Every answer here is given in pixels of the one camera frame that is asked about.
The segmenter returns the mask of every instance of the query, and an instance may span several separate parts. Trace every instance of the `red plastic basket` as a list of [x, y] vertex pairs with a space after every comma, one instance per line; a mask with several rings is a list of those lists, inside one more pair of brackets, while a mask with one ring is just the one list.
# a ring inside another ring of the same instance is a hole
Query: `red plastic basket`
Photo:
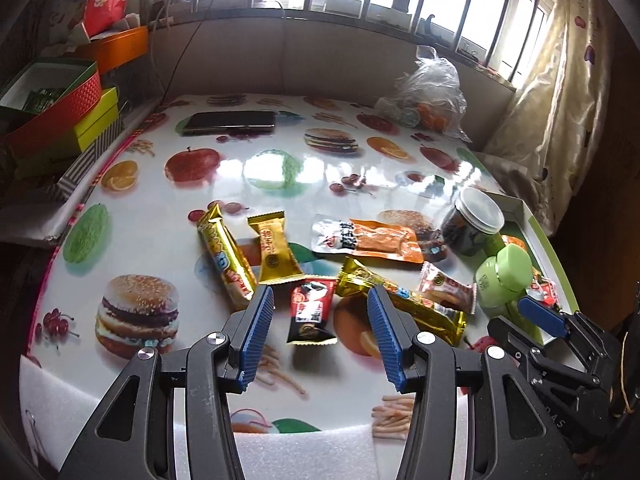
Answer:
[[17, 158], [34, 155], [76, 126], [100, 102], [100, 75], [95, 72], [68, 95], [17, 130], [6, 142]]

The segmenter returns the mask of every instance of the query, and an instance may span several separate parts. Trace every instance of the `metal screw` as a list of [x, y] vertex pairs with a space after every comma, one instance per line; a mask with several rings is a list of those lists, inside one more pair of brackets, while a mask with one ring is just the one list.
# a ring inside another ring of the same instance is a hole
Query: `metal screw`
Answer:
[[493, 357], [494, 359], [502, 359], [504, 357], [504, 350], [499, 346], [489, 346], [486, 352], [489, 354], [489, 357]]
[[431, 332], [420, 332], [417, 335], [418, 341], [423, 345], [430, 345], [436, 342], [436, 336], [434, 336]]
[[152, 348], [151, 346], [145, 346], [144, 348], [138, 350], [138, 359], [146, 361], [147, 359], [151, 359], [155, 353], [155, 348]]
[[207, 336], [207, 343], [210, 345], [222, 345], [225, 342], [226, 335], [222, 332], [212, 332]]

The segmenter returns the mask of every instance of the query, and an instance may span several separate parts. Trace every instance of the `green bottle cap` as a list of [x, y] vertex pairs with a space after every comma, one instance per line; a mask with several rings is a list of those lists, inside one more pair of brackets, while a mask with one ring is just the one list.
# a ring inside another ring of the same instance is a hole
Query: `green bottle cap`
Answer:
[[516, 244], [507, 244], [498, 252], [495, 268], [500, 283], [512, 292], [524, 290], [533, 279], [531, 258], [527, 251]]

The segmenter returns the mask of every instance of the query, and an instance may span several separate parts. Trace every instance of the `plastic bag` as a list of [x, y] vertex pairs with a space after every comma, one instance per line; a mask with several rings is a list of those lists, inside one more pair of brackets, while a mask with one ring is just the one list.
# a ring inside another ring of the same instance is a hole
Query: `plastic bag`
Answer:
[[456, 67], [430, 46], [419, 45], [416, 57], [416, 71], [400, 78], [395, 95], [379, 99], [376, 111], [404, 126], [428, 128], [470, 142], [460, 128], [466, 99]]

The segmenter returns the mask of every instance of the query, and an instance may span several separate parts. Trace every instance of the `curtain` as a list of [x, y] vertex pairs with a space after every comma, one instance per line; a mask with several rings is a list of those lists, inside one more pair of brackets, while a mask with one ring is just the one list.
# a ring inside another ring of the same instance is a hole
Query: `curtain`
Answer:
[[546, 26], [529, 74], [483, 151], [524, 167], [527, 203], [551, 235], [602, 136], [614, 15], [606, 0], [556, 0]]

